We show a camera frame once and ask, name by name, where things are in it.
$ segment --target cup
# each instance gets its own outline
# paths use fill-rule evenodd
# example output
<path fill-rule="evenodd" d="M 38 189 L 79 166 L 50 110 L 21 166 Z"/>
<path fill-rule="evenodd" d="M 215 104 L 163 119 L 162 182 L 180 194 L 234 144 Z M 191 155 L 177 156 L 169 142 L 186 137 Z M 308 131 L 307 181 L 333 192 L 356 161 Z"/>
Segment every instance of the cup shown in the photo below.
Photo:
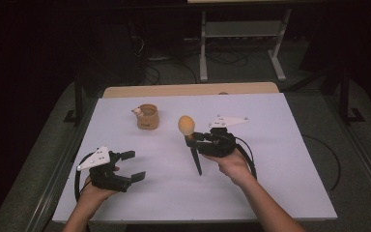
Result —
<path fill-rule="evenodd" d="M 158 127 L 158 110 L 153 104 L 139 106 L 141 113 L 137 115 L 137 127 L 142 130 L 154 130 Z"/>

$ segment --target white tabletop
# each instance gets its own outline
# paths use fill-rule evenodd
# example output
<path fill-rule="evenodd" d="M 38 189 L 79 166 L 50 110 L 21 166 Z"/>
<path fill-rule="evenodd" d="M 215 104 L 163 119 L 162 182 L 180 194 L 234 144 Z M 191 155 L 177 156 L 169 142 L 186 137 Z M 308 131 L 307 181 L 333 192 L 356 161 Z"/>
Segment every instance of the white tabletop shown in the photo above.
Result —
<path fill-rule="evenodd" d="M 143 103 L 158 107 L 160 124 L 156 130 L 136 126 L 131 110 Z M 115 153 L 136 152 L 134 159 L 117 163 L 121 167 L 117 175 L 147 174 L 128 192 L 109 197 L 92 220 L 148 223 L 256 219 L 241 190 L 219 172 L 216 163 L 200 157 L 203 174 L 198 175 L 178 130 L 178 120 L 188 115 L 195 121 L 195 131 L 209 132 L 209 123 L 218 114 L 249 119 L 228 131 L 250 146 L 260 184 L 293 218 L 337 218 L 284 95 L 241 94 L 100 99 L 73 166 L 107 145 Z M 54 221 L 66 221 L 75 205 L 74 174 L 75 168 Z M 82 171 L 81 186 L 88 175 L 89 171 Z"/>

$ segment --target white 3d-printed part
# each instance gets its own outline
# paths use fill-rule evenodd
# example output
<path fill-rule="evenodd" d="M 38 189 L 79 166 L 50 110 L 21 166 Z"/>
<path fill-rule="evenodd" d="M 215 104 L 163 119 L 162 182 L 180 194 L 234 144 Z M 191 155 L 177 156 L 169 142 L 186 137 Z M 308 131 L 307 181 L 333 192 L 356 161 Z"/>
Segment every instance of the white 3d-printed part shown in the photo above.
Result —
<path fill-rule="evenodd" d="M 108 162 L 110 162 L 108 148 L 106 146 L 101 146 L 94 154 L 77 166 L 77 171 L 99 166 Z"/>
<path fill-rule="evenodd" d="M 246 123 L 248 118 L 233 118 L 233 117 L 217 117 L 212 123 L 209 124 L 210 128 L 226 128 L 233 125 Z"/>

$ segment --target forearm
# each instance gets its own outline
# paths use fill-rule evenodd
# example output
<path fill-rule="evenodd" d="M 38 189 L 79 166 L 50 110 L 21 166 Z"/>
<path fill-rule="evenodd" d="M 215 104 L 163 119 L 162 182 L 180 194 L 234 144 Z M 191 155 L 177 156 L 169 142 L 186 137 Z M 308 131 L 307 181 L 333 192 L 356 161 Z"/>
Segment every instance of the forearm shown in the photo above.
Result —
<path fill-rule="evenodd" d="M 101 200 L 87 201 L 86 199 L 80 199 L 71 213 L 63 231 L 84 232 L 87 223 L 95 214 L 101 203 Z"/>
<path fill-rule="evenodd" d="M 304 231 L 252 176 L 247 177 L 240 187 L 265 231 Z"/>

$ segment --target black cable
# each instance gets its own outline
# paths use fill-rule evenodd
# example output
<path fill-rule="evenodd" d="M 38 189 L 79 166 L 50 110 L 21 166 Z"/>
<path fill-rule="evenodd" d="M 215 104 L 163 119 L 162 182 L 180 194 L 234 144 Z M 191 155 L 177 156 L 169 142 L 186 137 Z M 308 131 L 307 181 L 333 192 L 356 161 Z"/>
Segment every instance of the black cable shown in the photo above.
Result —
<path fill-rule="evenodd" d="M 232 54 L 236 57 L 235 60 L 227 60 L 223 57 L 221 57 L 221 54 L 219 54 L 219 56 L 216 56 L 214 57 L 210 52 L 206 52 L 206 57 L 208 59 L 210 59 L 212 62 L 214 63 L 217 63 L 217 64 L 220 64 L 220 65 L 229 65 L 229 66 L 234 66 L 234 67 L 243 67 L 243 66 L 246 66 L 248 64 L 248 56 L 250 53 L 252 53 L 254 50 L 258 49 L 258 47 L 260 47 L 262 44 L 264 44 L 267 40 L 263 40 L 261 42 L 259 42 L 255 47 L 253 47 L 253 49 L 251 51 L 249 51 L 247 54 L 243 54 L 242 52 L 238 52 L 236 50 L 236 48 L 228 43 L 228 46 L 227 48 L 223 47 L 223 46 L 217 46 L 216 48 L 221 52 L 221 53 L 229 53 L 229 54 Z M 244 62 L 242 64 L 238 64 L 238 62 L 240 62 L 241 60 L 244 60 Z"/>
<path fill-rule="evenodd" d="M 246 161 L 246 164 L 248 164 L 249 166 L 249 169 L 251 170 L 251 174 L 252 176 L 258 180 L 258 177 L 257 177 L 257 170 L 255 169 L 255 163 L 254 163 L 254 160 L 253 159 L 250 159 L 248 154 L 246 153 L 245 149 L 240 145 L 240 144 L 237 144 L 237 149 L 241 152 L 241 154 L 243 155 L 243 158 L 245 159 Z"/>
<path fill-rule="evenodd" d="M 326 148 L 328 148 L 330 150 L 330 152 L 333 154 L 335 160 L 336 160 L 336 163 L 338 165 L 338 175 L 336 177 L 336 181 L 335 183 L 333 184 L 333 186 L 329 189 L 329 196 L 330 197 L 333 197 L 332 193 L 333 191 L 336 189 L 336 187 L 338 186 L 339 184 L 339 181 L 341 179 L 341 176 L 342 176 L 342 167 L 340 165 L 340 160 L 339 160 L 339 157 L 336 155 L 336 153 L 323 141 L 321 141 L 320 139 L 316 138 L 316 137 L 313 137 L 313 136 L 310 136 L 310 135 L 306 135 L 306 134 L 302 134 L 302 137 L 306 137 L 306 138 L 310 138 L 310 139 L 313 139 L 321 144 L 323 144 Z"/>
<path fill-rule="evenodd" d="M 149 71 L 148 71 L 147 69 L 154 70 L 154 71 L 157 73 L 157 75 L 153 75 L 153 74 L 149 73 Z M 151 66 L 148 65 L 146 68 L 144 68 L 144 72 L 145 72 L 147 75 L 149 75 L 149 76 L 151 76 L 151 77 L 154 77 L 154 78 L 156 79 L 155 81 L 150 81 L 152 85 L 156 85 L 156 84 L 158 84 L 158 83 L 160 82 L 161 74 L 160 74 L 160 72 L 159 72 L 158 69 L 156 69 L 156 68 L 151 67 Z M 144 81 L 143 81 L 143 85 L 146 84 L 147 75 L 146 75 L 146 78 L 145 78 Z"/>
<path fill-rule="evenodd" d="M 150 65 L 150 66 L 152 67 L 152 66 L 161 66 L 161 65 L 179 65 L 179 66 L 183 66 L 184 68 L 188 69 L 191 72 L 192 76 L 194 77 L 194 83 L 195 84 L 198 83 L 197 76 L 195 75 L 194 70 L 192 70 L 189 66 L 187 66 L 184 63 L 180 63 L 180 62 L 164 62 L 164 63 L 153 64 L 153 65 Z"/>
<path fill-rule="evenodd" d="M 92 182 L 92 180 L 88 181 L 84 186 L 83 188 L 80 190 L 80 195 L 82 194 L 82 191 Z"/>
<path fill-rule="evenodd" d="M 248 148 L 249 153 L 251 155 L 251 160 L 254 161 L 254 156 L 252 155 L 251 148 L 248 146 L 248 144 L 245 141 L 243 141 L 242 139 L 238 138 L 238 137 L 235 137 L 235 138 L 237 138 L 238 140 L 240 140 L 241 142 L 243 142 L 243 144 L 245 144 L 245 146 Z"/>
<path fill-rule="evenodd" d="M 86 157 L 84 157 L 82 159 L 82 161 L 79 163 L 82 164 L 84 162 L 84 160 L 86 160 L 87 158 L 89 158 L 93 153 L 87 155 Z M 79 200 L 80 198 L 80 171 L 77 171 L 76 169 L 76 173 L 74 175 L 74 198 L 76 199 L 76 202 Z"/>
<path fill-rule="evenodd" d="M 189 48 L 188 50 L 185 50 L 184 54 L 182 55 L 183 58 L 187 58 L 193 55 L 199 55 L 201 52 L 201 40 L 199 38 L 196 38 L 198 41 L 198 44 Z M 212 39 L 209 43 L 206 43 L 206 49 L 211 47 L 215 39 Z"/>

